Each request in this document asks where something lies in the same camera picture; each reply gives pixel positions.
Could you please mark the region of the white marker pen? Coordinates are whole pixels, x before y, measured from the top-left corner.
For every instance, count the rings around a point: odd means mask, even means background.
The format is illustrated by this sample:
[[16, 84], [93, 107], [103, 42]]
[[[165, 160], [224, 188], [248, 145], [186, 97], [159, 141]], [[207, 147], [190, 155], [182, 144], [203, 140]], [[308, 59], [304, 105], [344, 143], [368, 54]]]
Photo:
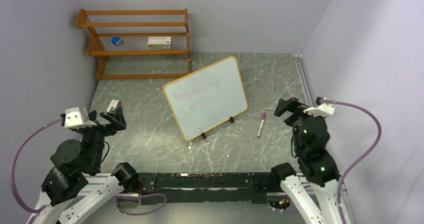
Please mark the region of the white marker pen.
[[257, 134], [257, 138], [259, 139], [261, 137], [261, 133], [262, 133], [262, 129], [263, 129], [263, 125], [264, 125], [264, 119], [261, 120], [259, 129], [258, 129], [258, 134]]

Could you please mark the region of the yellow-framed whiteboard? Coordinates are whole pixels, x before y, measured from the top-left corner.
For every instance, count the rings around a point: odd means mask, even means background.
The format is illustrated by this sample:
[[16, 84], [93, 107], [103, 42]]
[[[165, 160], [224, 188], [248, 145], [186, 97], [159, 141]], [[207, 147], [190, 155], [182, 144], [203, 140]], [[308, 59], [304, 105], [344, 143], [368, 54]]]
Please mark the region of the yellow-framed whiteboard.
[[248, 108], [234, 56], [167, 83], [163, 92], [186, 141], [202, 136]]

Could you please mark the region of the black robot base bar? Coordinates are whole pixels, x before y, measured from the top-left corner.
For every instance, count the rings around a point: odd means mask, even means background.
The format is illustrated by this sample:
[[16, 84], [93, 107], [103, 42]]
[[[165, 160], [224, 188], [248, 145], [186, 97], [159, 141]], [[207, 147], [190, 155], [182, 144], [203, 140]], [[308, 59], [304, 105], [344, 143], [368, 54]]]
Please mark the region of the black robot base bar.
[[138, 183], [142, 195], [163, 194], [168, 203], [267, 204], [286, 195], [269, 172], [140, 173]]

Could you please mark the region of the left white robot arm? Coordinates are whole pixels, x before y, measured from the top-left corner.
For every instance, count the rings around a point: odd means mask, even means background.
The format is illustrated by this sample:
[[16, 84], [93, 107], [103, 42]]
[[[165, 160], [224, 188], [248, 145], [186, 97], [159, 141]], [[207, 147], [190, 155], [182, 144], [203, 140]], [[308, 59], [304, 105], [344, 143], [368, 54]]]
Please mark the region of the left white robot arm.
[[106, 111], [87, 112], [85, 107], [66, 109], [61, 125], [81, 134], [81, 140], [62, 142], [50, 157], [53, 168], [42, 183], [38, 210], [28, 223], [82, 223], [95, 210], [122, 191], [131, 192], [139, 183], [139, 174], [127, 162], [118, 164], [91, 193], [69, 206], [88, 185], [85, 175], [101, 171], [105, 138], [126, 129], [123, 108], [112, 100]]

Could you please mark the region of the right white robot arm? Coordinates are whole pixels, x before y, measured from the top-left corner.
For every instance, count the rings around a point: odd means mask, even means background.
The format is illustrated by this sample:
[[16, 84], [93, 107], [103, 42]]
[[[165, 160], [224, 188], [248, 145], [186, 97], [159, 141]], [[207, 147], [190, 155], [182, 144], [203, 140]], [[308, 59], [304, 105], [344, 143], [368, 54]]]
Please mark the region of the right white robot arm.
[[334, 114], [335, 105], [327, 103], [324, 98], [318, 98], [317, 103], [317, 107], [309, 107], [295, 97], [280, 98], [274, 115], [280, 117], [286, 112], [291, 113], [284, 123], [292, 129], [292, 154], [318, 202], [315, 203], [308, 194], [289, 163], [273, 167], [269, 182], [274, 190], [288, 196], [306, 223], [346, 223], [340, 173], [326, 149], [330, 134], [325, 120]]

